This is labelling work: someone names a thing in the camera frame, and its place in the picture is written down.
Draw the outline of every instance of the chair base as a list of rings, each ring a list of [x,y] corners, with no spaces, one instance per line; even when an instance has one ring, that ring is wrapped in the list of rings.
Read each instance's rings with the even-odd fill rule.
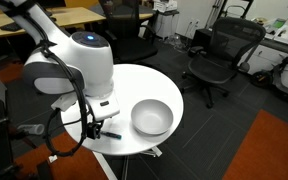
[[[182,78],[186,79],[187,77],[191,77],[191,78],[197,79],[193,74],[187,73],[187,72],[183,72]],[[217,86],[217,85],[214,85],[214,84],[209,84],[207,82],[201,81],[200,79],[197,79],[197,80],[201,83],[201,90],[205,89],[206,92],[207,92],[208,103],[206,104],[206,107],[209,108],[209,109],[214,106],[214,101],[213,101],[213,97],[212,97],[211,88],[214,88],[214,89],[222,91],[223,92],[223,94],[222,94],[223,97],[227,97],[229,95],[229,93],[230,93],[227,89],[222,88],[220,86]],[[185,93],[186,90],[191,89],[191,88],[196,87],[196,86],[197,86],[197,83],[193,84],[193,85],[190,85],[190,86],[181,87],[180,88],[180,92],[183,94],[183,93]]]

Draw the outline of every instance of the floor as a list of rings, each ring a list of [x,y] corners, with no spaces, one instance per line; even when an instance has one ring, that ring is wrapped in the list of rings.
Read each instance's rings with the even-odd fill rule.
[[[166,72],[179,87],[190,84],[191,80],[181,78],[190,57],[170,44],[158,40],[155,44],[158,54],[145,61]],[[46,123],[50,105],[58,97],[37,94],[21,80],[6,86],[14,125]],[[288,101],[271,90],[253,86],[248,76],[238,74],[225,86],[231,94],[223,98],[215,91],[212,109],[206,108],[206,96],[197,88],[183,94],[182,122],[175,133],[158,146],[162,156],[130,156],[128,179],[221,179],[260,109],[288,122]],[[54,123],[54,126],[60,125],[60,118]],[[30,138],[36,144],[44,142],[41,137]],[[14,141],[12,145],[15,157],[30,150],[21,141]],[[104,155],[104,158],[116,177],[121,177],[123,157]]]

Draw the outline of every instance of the wooden desk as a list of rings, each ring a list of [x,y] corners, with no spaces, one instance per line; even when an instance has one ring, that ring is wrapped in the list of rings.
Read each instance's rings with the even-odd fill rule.
[[[71,27],[91,22],[105,20],[105,17],[87,10],[83,7],[77,8],[55,8],[51,11],[52,17],[56,18],[56,24],[61,27]],[[0,26],[13,22],[11,18],[5,14],[0,14]],[[0,37],[14,36],[25,33],[24,30],[16,32],[3,31],[0,29]]]

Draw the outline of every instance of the blue light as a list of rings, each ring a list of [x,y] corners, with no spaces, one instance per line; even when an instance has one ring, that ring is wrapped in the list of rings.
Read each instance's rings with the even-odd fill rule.
[[[87,36],[87,39],[89,39],[89,40],[93,40],[94,37],[93,37],[93,36]]]

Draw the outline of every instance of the white bowl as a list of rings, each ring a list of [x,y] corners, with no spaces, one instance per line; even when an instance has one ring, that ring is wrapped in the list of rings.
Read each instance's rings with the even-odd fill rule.
[[[154,99],[138,102],[132,109],[131,118],[138,131],[149,135],[165,133],[173,123],[172,110]]]

